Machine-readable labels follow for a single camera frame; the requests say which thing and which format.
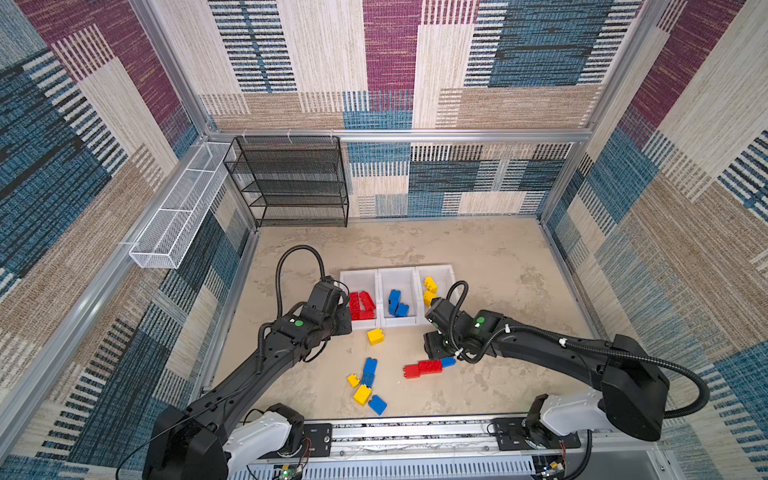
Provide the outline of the red long diagonal brick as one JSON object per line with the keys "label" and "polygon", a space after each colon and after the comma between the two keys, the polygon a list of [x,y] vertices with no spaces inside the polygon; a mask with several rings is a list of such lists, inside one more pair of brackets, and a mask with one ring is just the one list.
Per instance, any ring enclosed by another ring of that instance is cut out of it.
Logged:
{"label": "red long diagonal brick", "polygon": [[376,304],[373,301],[371,295],[367,291],[361,291],[359,293],[359,299],[361,303],[361,310],[375,310]]}

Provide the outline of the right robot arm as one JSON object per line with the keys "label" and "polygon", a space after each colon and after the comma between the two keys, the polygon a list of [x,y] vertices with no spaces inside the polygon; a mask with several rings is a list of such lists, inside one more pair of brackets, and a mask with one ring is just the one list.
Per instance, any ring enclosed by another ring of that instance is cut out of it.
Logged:
{"label": "right robot arm", "polygon": [[557,371],[602,394],[597,410],[612,427],[639,440],[660,439],[669,380],[637,341],[558,334],[489,310],[472,317],[443,298],[432,301],[425,317],[435,328],[425,336],[430,358],[503,357]]}

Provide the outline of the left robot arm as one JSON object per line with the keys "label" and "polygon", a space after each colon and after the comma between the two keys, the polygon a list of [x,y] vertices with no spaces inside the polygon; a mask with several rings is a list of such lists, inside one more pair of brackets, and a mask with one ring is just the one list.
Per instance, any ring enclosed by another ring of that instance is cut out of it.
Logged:
{"label": "left robot arm", "polygon": [[166,408],[152,430],[145,479],[226,479],[259,457],[302,442],[303,418],[277,404],[254,424],[239,421],[285,372],[334,335],[351,331],[349,295],[326,276],[307,301],[259,333],[257,349],[207,394]]}

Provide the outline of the yellow brick top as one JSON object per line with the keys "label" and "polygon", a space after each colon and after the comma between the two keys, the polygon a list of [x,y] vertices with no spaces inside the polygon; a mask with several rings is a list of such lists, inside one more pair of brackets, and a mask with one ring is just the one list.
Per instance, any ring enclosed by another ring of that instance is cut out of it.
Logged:
{"label": "yellow brick top", "polygon": [[381,328],[367,332],[367,339],[371,346],[378,345],[385,340],[385,334]]}

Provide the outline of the yellow hollow brick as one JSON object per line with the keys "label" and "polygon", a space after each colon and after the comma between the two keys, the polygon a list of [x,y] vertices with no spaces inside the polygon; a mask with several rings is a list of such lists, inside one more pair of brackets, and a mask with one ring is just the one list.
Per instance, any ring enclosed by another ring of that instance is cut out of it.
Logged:
{"label": "yellow hollow brick", "polygon": [[438,298],[438,295],[432,291],[425,291],[423,293],[423,301],[426,308],[429,308],[432,305],[432,302]]}

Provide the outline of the red long brick tall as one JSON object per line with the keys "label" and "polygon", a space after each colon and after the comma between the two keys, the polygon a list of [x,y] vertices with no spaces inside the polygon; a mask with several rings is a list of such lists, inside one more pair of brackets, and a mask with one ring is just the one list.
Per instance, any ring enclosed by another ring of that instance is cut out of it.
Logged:
{"label": "red long brick tall", "polygon": [[350,293],[349,301],[350,317],[352,321],[360,319],[360,300],[357,292]]}

